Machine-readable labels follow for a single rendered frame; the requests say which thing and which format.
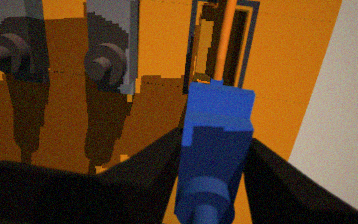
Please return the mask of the orange flat panel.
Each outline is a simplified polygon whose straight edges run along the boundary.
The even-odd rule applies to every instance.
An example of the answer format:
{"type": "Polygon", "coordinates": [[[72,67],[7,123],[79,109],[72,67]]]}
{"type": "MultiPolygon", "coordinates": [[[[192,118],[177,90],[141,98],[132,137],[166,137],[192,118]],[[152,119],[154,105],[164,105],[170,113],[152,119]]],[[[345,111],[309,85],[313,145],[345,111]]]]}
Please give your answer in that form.
{"type": "MultiPolygon", "coordinates": [[[[223,85],[289,160],[342,0],[237,0],[223,85]]],[[[178,127],[226,0],[0,0],[0,161],[96,175],[178,127]]]]}

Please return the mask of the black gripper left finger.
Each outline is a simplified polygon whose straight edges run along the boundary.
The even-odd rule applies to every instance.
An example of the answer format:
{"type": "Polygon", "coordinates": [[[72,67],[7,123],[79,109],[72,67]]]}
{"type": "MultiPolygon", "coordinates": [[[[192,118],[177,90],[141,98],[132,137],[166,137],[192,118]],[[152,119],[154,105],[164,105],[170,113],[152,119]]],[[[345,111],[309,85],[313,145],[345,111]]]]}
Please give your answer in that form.
{"type": "Polygon", "coordinates": [[[0,161],[0,219],[23,224],[162,224],[183,128],[96,175],[0,161]]]}

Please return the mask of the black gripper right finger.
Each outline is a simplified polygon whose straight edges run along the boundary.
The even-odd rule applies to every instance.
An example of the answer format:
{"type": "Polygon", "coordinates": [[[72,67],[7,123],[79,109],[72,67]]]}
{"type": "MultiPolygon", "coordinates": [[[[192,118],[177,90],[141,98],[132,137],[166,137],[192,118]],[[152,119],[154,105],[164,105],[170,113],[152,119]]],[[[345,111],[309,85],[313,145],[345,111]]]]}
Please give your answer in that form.
{"type": "Polygon", "coordinates": [[[256,138],[243,169],[252,224],[358,224],[339,199],[256,138]]]}

